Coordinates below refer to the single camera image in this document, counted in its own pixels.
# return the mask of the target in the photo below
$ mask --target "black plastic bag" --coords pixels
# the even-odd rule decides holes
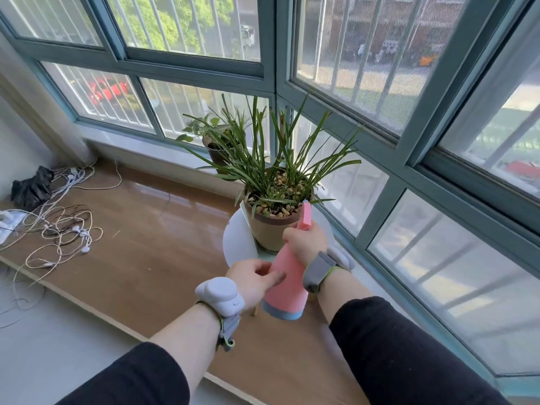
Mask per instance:
[[[11,201],[17,209],[33,211],[51,198],[52,170],[40,166],[36,175],[23,181],[14,180],[11,185]]]

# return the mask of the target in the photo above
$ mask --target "wooden floor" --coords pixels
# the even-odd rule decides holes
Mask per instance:
[[[199,283],[226,273],[222,236],[235,207],[233,199],[119,170],[124,182],[118,188],[71,190],[62,200],[62,206],[87,205],[104,236],[88,254],[60,265],[44,284],[143,339],[189,308]],[[84,185],[116,182],[114,166],[100,163]],[[0,258],[17,267],[44,241],[28,234]],[[245,315],[234,337],[236,347],[227,354],[220,349],[208,371],[259,401],[368,403],[316,303],[293,322],[264,312]]]

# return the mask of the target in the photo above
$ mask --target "pink spray bottle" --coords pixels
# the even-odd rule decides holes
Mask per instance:
[[[310,227],[311,204],[304,201],[296,228],[308,230]],[[299,319],[306,306],[308,295],[308,292],[302,286],[304,269],[304,266],[294,257],[291,248],[286,243],[275,257],[269,272],[281,270],[287,272],[287,277],[283,283],[266,292],[261,303],[262,309],[280,320]]]

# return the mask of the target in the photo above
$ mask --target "teal window frame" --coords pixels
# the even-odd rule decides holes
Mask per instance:
[[[354,149],[389,178],[356,236],[318,206],[333,224],[336,237],[420,326],[503,394],[540,397],[540,375],[496,375],[368,251],[405,190],[410,190],[540,279],[540,217],[534,217],[538,202],[436,147],[497,59],[504,59],[505,48],[538,20],[540,0],[469,0],[401,138],[296,78],[295,45],[302,0],[257,0],[260,62],[127,47],[105,0],[80,1],[103,47],[20,37],[0,13],[0,31],[74,122],[179,149],[165,139],[142,88],[139,78],[150,78],[257,95],[269,99],[270,107],[286,108],[289,114],[306,100],[302,115],[311,122],[319,123],[323,113],[333,112],[326,122],[327,132],[341,142],[359,125],[366,126],[356,136]],[[40,61],[129,76],[156,135],[78,115]],[[271,155],[275,155],[272,126],[270,134]]]

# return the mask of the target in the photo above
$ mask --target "person's right hand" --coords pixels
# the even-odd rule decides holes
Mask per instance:
[[[283,231],[283,240],[289,243],[291,251],[304,267],[307,267],[320,251],[326,253],[328,248],[328,238],[316,222],[312,222],[309,230],[287,227]]]

